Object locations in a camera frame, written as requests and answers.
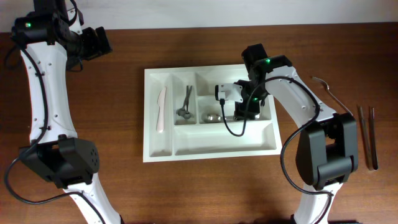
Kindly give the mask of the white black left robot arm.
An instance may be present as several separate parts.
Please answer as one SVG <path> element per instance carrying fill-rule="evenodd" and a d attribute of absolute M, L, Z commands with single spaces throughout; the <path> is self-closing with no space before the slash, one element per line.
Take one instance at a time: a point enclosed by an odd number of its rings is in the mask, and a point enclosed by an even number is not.
<path fill-rule="evenodd" d="M 81 11 L 65 1 L 35 1 L 17 18 L 11 38 L 21 51 L 30 90 L 30 144 L 17 160 L 76 203 L 88 223 L 122 223 L 99 179 L 99 153 L 80 139 L 70 115 L 66 73 L 111 52 L 102 27 L 84 27 Z"/>

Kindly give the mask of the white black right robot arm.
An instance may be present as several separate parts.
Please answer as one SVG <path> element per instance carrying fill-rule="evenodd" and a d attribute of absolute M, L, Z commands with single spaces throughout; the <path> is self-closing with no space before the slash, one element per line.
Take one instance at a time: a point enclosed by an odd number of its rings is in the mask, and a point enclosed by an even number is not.
<path fill-rule="evenodd" d="M 270 57 L 262 44 L 250 45 L 241 54 L 248 80 L 239 80 L 241 101 L 235 104 L 234 118 L 254 120 L 268 96 L 284 107 L 297 125 L 280 152 L 280 166 L 288 183 L 301 192 L 292 223 L 327 223 L 337 191 L 358 169 L 357 123 L 350 112 L 337 113 L 324 105 L 304 84 L 285 55 Z M 287 146 L 298 136 L 295 157 L 304 182 L 299 187 L 285 167 Z"/>

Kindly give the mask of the pink plastic knife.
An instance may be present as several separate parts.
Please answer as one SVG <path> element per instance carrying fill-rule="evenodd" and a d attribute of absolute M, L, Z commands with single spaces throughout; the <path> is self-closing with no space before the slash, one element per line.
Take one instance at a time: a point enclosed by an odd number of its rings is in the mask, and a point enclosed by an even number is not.
<path fill-rule="evenodd" d="M 165 129 L 165 97 L 167 93 L 167 87 L 165 86 L 159 93 L 157 104 L 159 107 L 159 114 L 157 118 L 156 131 L 162 133 Z"/>

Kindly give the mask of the large metal spoon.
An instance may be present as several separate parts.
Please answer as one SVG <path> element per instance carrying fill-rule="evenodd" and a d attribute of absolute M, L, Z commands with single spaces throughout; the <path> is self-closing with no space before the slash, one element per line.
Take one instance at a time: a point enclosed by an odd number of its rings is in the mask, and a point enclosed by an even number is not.
<path fill-rule="evenodd" d="M 203 123 L 222 123 L 224 119 L 226 122 L 234 121 L 232 116 L 222 116 L 222 114 L 219 113 L 204 112 L 201 115 L 201 120 Z"/>

